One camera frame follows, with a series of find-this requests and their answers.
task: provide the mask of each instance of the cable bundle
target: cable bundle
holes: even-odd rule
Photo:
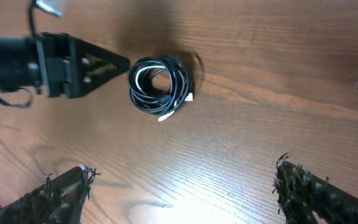
[[[167,71],[170,79],[168,93],[156,90],[152,80]],[[172,55],[146,57],[138,60],[128,71],[129,96],[133,104],[143,112],[163,115],[163,121],[172,115],[191,96],[191,80],[186,65]]]

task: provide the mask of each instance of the wooden table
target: wooden table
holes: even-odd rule
[[[27,3],[0,0],[0,35],[29,33]],[[188,58],[195,101],[162,123],[131,104],[125,75],[0,106],[2,205],[85,163],[103,175],[83,223],[284,223],[272,184],[288,151],[358,197],[358,1],[71,0],[63,19],[35,18],[132,63],[198,54],[205,72]]]

